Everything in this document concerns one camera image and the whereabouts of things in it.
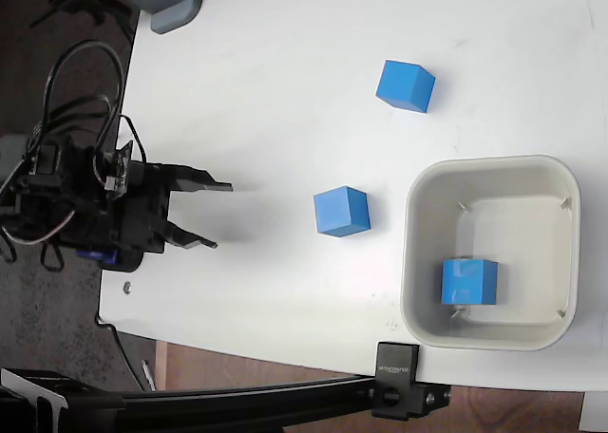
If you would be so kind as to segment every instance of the dark floor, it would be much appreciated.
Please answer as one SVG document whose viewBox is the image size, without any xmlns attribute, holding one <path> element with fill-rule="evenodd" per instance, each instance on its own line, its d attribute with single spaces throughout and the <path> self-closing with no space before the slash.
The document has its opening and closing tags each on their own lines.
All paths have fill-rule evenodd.
<svg viewBox="0 0 608 433">
<path fill-rule="evenodd" d="M 113 19 L 95 27 L 88 14 L 59 13 L 30 29 L 47 9 L 48 0 L 0 0 L 0 136 L 31 132 L 48 71 L 72 44 L 103 40 L 128 65 L 130 45 Z M 57 83 L 57 104 L 98 91 L 113 94 L 102 54 L 83 52 L 73 60 Z M 49 273 L 40 266 L 40 247 L 17 252 L 14 265 L 0 263 L 0 367 L 52 369 L 101 388 L 135 389 L 110 331 L 93 323 L 100 270 L 66 252 L 65 270 Z M 154 362 L 153 341 L 130 335 L 123 341 L 137 369 L 141 359 Z"/>
</svg>

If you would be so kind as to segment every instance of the plastic tray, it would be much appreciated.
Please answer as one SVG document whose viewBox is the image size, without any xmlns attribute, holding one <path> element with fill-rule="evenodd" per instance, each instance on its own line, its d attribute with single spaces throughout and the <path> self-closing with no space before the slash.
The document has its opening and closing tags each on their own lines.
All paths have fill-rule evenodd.
<svg viewBox="0 0 608 433">
<path fill-rule="evenodd" d="M 408 196 L 402 313 L 439 348 L 537 350 L 570 326 L 579 283 L 580 190 L 548 156 L 450 160 Z M 500 264 L 497 305 L 441 304 L 442 262 Z"/>
</svg>

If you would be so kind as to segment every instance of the white table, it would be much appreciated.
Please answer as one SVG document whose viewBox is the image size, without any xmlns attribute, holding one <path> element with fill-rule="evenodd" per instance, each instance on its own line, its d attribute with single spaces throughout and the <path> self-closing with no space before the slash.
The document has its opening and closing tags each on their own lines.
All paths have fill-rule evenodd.
<svg viewBox="0 0 608 433">
<path fill-rule="evenodd" d="M 400 286 L 416 176 L 438 160 L 544 153 L 582 193 L 573 326 L 538 352 L 423 348 L 418 379 L 608 390 L 608 0 L 204 0 L 185 28 L 148 24 L 124 101 L 148 158 L 236 191 L 173 194 L 170 219 L 219 247 L 167 246 L 134 273 L 105 272 L 103 319 L 373 374 L 379 341 L 415 342 Z M 386 59 L 437 77 L 427 115 L 374 97 Z M 369 194 L 372 230 L 318 235 L 313 195 L 345 184 Z"/>
</svg>

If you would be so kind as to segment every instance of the wooden floor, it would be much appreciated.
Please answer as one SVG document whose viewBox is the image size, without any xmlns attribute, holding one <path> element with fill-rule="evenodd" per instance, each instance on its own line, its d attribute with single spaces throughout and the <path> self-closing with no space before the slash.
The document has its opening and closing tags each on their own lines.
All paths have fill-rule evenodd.
<svg viewBox="0 0 608 433">
<path fill-rule="evenodd" d="M 290 367 L 205 350 L 160 344 L 159 388 L 263 386 L 333 377 L 318 369 Z M 369 413 L 303 424 L 297 433 L 371 432 L 576 432 L 581 393 L 530 392 L 454 387 L 448 408 L 407 423 L 374 419 Z"/>
</svg>

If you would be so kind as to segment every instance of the blue cube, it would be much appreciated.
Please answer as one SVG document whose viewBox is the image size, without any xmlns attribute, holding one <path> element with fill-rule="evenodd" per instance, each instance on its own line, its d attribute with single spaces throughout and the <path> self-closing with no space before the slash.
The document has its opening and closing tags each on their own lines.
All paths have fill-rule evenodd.
<svg viewBox="0 0 608 433">
<path fill-rule="evenodd" d="M 444 305 L 496 305 L 498 264 L 485 259 L 444 261 Z"/>
<path fill-rule="evenodd" d="M 346 236 L 371 227 L 367 195 L 348 186 L 314 196 L 314 210 L 320 234 Z"/>
<path fill-rule="evenodd" d="M 386 61 L 376 96 L 397 108 L 427 113 L 435 78 L 421 66 Z"/>
</svg>

